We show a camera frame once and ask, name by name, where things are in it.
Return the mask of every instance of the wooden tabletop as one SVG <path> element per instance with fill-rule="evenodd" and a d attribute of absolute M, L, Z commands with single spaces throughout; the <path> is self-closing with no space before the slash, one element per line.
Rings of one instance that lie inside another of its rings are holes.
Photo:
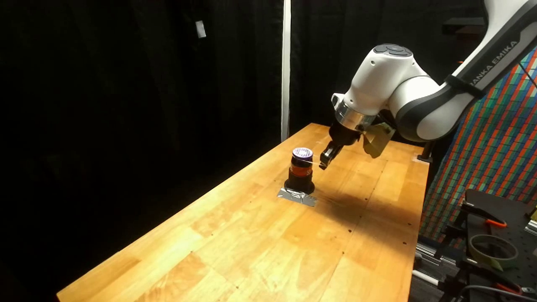
<path fill-rule="evenodd" d="M 428 164 L 361 143 L 319 169 L 309 124 L 62 289 L 60 300 L 408 300 Z M 314 206 L 279 196 L 294 148 L 315 154 Z"/>

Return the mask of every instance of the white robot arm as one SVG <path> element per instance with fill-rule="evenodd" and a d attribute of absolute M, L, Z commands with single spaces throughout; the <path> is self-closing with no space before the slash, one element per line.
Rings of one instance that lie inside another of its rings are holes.
<path fill-rule="evenodd" d="M 366 151 L 379 156 L 394 133 L 384 122 L 373 124 L 383 109 L 393 114 L 404 139 L 426 143 L 448 134 L 465 109 L 537 42 L 537 0 L 485 0 L 485 7 L 488 27 L 482 44 L 443 84 L 418 65 L 411 50 L 393 44 L 374 47 L 349 91 L 331 99 L 336 122 L 321 168 L 361 136 Z"/>

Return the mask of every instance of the cable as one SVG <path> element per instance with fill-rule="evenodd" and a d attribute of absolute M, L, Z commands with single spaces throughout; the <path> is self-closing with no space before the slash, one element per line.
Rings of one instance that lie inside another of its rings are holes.
<path fill-rule="evenodd" d="M 493 287 L 485 287 L 485 285 L 468 285 L 460 292 L 460 295 L 463 295 L 467 290 L 495 292 L 495 294 L 508 295 L 508 297 L 520 299 L 520 300 L 537 302 L 535 299 L 530 299 L 530 297 L 525 297 L 525 295 L 520 295 L 520 294 L 514 294 L 514 292 L 507 292 L 507 290 L 500 290 L 500 289 L 493 289 Z"/>
<path fill-rule="evenodd" d="M 527 79 L 534 84 L 534 87 L 537 87 L 537 82 L 534 81 L 534 77 L 530 76 L 530 72 L 527 72 L 527 69 L 519 62 L 520 69 L 524 70 L 524 74 L 527 76 Z"/>

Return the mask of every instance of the wooden table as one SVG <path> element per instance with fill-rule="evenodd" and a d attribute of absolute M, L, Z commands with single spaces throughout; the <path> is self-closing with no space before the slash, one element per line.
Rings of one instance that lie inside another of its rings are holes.
<path fill-rule="evenodd" d="M 60 300 L 408 300 L 428 164 L 389 143 L 314 164 L 314 206 L 279 198 L 309 124 L 57 295 Z"/>

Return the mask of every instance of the black background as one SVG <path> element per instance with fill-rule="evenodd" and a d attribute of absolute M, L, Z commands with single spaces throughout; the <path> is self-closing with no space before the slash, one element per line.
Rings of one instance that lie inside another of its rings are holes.
<path fill-rule="evenodd" d="M 436 81 L 473 0 L 294 0 L 292 133 L 371 47 Z M 206 39 L 195 22 L 203 20 Z M 0 2 L 2 297 L 54 294 L 279 143 L 282 3 Z"/>

